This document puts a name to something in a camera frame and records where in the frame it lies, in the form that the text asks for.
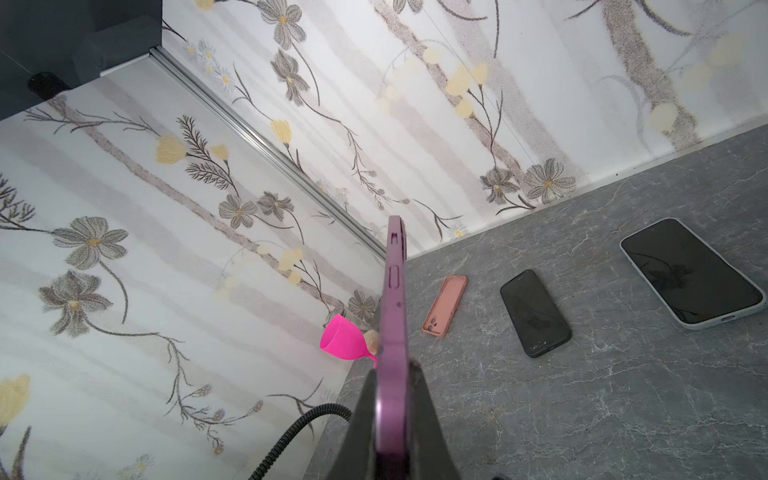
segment floral wall panel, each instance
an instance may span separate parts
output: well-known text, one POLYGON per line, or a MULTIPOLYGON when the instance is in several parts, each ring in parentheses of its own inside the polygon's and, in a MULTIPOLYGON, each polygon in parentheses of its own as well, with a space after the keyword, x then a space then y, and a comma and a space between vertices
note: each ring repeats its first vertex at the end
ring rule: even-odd
POLYGON ((163 45, 411 253, 768 108, 758 0, 170 0, 163 45))
POLYGON ((381 260, 154 61, 4 120, 0 174, 0 478, 247 478, 336 398, 381 260))

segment marble surface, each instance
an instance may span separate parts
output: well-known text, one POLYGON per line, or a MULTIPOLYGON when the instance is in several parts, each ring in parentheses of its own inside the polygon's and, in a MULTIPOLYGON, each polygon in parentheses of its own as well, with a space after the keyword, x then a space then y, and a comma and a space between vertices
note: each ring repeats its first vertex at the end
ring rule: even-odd
MULTIPOLYGON (((619 250, 663 217, 768 290, 768 126, 408 262, 411 356, 464 480, 768 478, 768 312, 679 327, 619 250), (538 359, 498 295, 527 268, 573 329, 538 359), (469 285, 437 339, 420 327, 452 273, 469 285)), ((341 403, 370 367, 356 362, 341 403)), ((345 429, 329 422, 305 479, 326 477, 345 429)))

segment pink menstrual cup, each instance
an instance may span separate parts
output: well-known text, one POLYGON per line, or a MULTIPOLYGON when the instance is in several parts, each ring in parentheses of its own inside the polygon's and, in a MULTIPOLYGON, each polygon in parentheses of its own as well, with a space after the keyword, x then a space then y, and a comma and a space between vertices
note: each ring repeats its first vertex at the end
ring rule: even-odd
POLYGON ((320 349, 342 360, 368 357, 373 359, 373 367, 376 367, 376 357, 368 351, 360 329, 341 315, 334 316, 326 327, 320 339, 320 349))

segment black phone screen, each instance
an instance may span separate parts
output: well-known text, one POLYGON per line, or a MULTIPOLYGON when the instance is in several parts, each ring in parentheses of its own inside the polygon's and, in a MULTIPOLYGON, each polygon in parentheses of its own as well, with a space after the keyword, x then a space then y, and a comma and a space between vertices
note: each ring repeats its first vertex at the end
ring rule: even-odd
POLYGON ((685 323, 705 322, 763 301, 749 280, 673 218, 625 238, 621 248, 685 323))
POLYGON ((533 270, 509 280, 501 294, 528 356, 536 358, 571 339, 571 329, 533 270))

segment phone power button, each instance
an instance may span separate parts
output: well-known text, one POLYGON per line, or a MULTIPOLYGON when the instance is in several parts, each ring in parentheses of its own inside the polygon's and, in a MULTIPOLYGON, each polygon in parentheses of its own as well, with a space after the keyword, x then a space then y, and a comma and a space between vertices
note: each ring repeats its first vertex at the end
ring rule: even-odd
POLYGON ((400 267, 395 265, 389 268, 389 288, 400 286, 400 267))

